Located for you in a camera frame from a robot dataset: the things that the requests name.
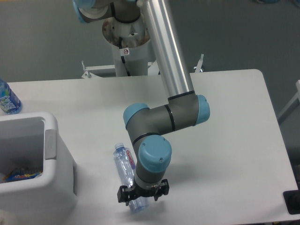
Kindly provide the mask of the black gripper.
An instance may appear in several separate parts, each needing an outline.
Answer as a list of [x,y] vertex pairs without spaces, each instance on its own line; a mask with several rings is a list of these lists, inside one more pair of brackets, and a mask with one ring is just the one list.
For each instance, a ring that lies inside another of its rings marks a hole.
[[159,186],[153,186],[150,189],[144,189],[136,182],[134,182],[132,187],[121,185],[117,192],[117,198],[119,203],[125,203],[128,206],[130,201],[139,197],[154,197],[154,200],[157,201],[161,196],[168,195],[168,193],[168,179],[163,179]]

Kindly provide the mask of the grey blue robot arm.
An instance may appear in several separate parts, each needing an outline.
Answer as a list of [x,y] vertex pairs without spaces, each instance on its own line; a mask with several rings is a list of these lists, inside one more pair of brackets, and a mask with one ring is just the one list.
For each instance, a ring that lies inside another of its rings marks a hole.
[[146,75],[148,47],[152,46],[168,96],[166,105],[149,108],[135,103],[123,113],[137,162],[132,185],[118,190],[120,203],[167,195],[169,183],[164,174],[172,148],[164,135],[196,126],[210,117],[206,98],[194,91],[169,6],[168,0],[73,1],[82,23],[103,21],[102,33],[112,48],[117,76]]

